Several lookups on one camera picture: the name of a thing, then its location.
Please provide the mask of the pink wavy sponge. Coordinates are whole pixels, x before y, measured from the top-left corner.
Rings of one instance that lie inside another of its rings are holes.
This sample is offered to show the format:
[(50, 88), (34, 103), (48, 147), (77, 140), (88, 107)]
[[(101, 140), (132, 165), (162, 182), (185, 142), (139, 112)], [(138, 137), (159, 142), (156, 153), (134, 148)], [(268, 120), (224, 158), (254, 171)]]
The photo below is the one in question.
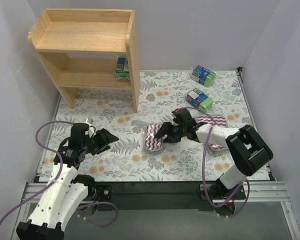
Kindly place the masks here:
[(211, 124), (212, 126), (218, 126), (218, 127), (223, 127), (223, 128), (228, 127), (227, 120), (222, 115), (211, 115), (211, 116), (200, 115), (197, 118), (197, 122), (198, 123), (207, 123), (207, 124)]
[(144, 148), (146, 151), (155, 153), (163, 149), (163, 138), (155, 138), (160, 128), (160, 124), (149, 124), (146, 126), (144, 138)]
[(221, 151), (228, 150), (228, 148), (226, 146), (223, 146), (223, 145), (220, 145), (220, 144), (208, 143), (208, 147), (213, 152), (221, 152)]

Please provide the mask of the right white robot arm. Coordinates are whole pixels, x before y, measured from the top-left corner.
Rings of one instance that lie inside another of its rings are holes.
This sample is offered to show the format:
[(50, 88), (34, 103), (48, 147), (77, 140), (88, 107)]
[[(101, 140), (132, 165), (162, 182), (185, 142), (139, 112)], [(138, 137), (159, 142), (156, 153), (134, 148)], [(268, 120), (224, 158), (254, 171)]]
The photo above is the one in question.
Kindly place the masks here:
[(195, 120), (187, 108), (172, 112), (172, 122), (164, 122), (154, 132), (153, 139), (162, 143), (178, 143), (183, 137), (189, 140), (218, 145), (229, 150), (233, 165), (210, 186), (204, 186), (204, 196), (233, 196), (243, 181), (254, 175), (274, 157), (270, 147), (251, 125), (241, 128), (218, 126), (215, 119), (210, 121)]

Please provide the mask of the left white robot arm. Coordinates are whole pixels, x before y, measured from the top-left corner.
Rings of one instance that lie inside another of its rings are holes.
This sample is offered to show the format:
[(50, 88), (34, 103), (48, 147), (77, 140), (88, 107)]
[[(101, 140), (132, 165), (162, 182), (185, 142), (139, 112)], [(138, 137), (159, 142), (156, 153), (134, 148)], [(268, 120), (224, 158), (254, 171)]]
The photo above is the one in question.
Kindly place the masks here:
[(90, 175), (79, 174), (86, 155), (98, 155), (110, 149), (119, 138), (105, 128), (96, 130), (89, 122), (74, 123), (70, 136), (56, 150), (53, 168), (34, 211), (20, 222), (16, 233), (21, 240), (62, 240), (65, 228), (74, 212), (83, 208), (108, 205), (111, 189), (97, 184)]

